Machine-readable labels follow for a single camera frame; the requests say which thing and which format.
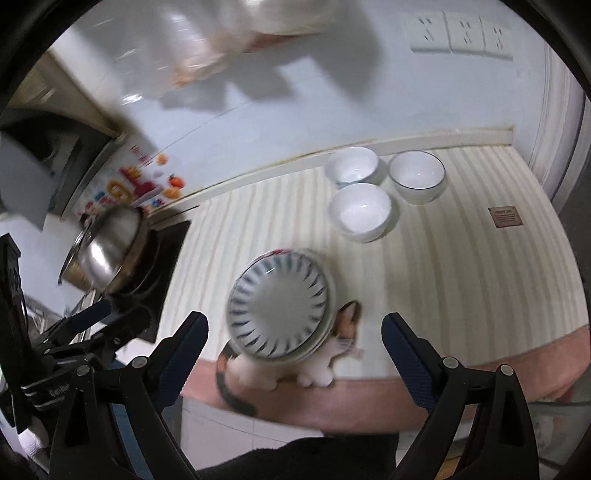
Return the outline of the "striped beige table mat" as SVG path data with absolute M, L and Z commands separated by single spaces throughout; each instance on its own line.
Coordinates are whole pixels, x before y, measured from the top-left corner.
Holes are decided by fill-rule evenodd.
M 509 146 L 438 152 L 448 184 L 423 206 L 395 199 L 380 239 L 360 244 L 329 223 L 334 187 L 314 168 L 239 187 L 192 213 L 158 334 L 204 313 L 214 360 L 228 341 L 224 310 L 235 279 L 274 249 L 308 249 L 335 278 L 339 303 L 360 302 L 361 359 L 335 364 L 339 378 L 394 376 L 380 325 L 400 313 L 443 354 L 468 366 L 546 345 L 588 323 L 579 270 L 537 179 Z M 516 206 L 524 225 L 497 229 L 490 207 Z

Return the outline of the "colourful fruit wall sticker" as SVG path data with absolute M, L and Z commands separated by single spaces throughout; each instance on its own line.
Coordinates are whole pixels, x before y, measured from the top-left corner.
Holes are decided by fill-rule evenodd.
M 186 181 L 178 162 L 144 141 L 130 139 L 99 169 L 73 207 L 78 218 L 94 217 L 114 205 L 140 208 L 146 215 L 179 200 Z

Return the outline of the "black gas stove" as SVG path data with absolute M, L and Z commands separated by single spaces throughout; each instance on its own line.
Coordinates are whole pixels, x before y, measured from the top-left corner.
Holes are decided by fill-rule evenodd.
M 150 312 L 150 324 L 139 335 L 149 343 L 156 341 L 164 300 L 189 226 L 190 222 L 184 221 L 162 230 L 150 230 L 130 280 L 109 296 L 117 313 L 136 306 Z

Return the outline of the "white bowl, coloured dots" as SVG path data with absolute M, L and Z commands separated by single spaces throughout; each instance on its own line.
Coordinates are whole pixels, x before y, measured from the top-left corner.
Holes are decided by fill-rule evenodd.
M 337 188 L 366 181 L 379 168 L 377 154 L 366 147 L 346 147 L 335 151 L 325 163 L 325 178 Z

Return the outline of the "plain white bowl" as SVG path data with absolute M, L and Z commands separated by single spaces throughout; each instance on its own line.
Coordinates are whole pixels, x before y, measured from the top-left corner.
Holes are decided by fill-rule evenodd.
M 369 243 L 386 232 L 393 204 L 388 193 L 379 186 L 356 183 L 332 196 L 327 213 L 339 234 L 354 242 Z

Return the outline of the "stainless steel pot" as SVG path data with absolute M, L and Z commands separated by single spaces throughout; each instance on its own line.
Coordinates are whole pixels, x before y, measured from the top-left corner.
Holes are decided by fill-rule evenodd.
M 141 208 L 112 206 L 78 234 L 57 282 L 100 294 L 120 290 L 139 263 L 149 231 L 150 220 Z

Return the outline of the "brown label patch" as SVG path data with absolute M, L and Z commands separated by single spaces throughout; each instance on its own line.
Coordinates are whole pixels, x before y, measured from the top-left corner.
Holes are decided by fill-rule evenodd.
M 489 213 L 497 229 L 524 225 L 516 206 L 490 207 Z

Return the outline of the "white plate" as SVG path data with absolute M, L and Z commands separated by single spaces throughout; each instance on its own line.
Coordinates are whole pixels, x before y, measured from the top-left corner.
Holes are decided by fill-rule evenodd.
M 294 356 L 320 336 L 332 309 L 332 275 L 308 249 L 274 250 L 249 265 L 245 350 L 267 361 Z
M 267 363 L 303 360 L 332 329 L 332 275 L 310 250 L 270 251 L 240 274 L 226 302 L 228 333 L 245 356 Z

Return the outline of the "white wall socket strip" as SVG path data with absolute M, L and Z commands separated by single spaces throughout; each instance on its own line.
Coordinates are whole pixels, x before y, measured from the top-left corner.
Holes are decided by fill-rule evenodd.
M 455 53 L 513 59 L 509 27 L 471 14 L 404 13 L 410 48 L 418 53 Z

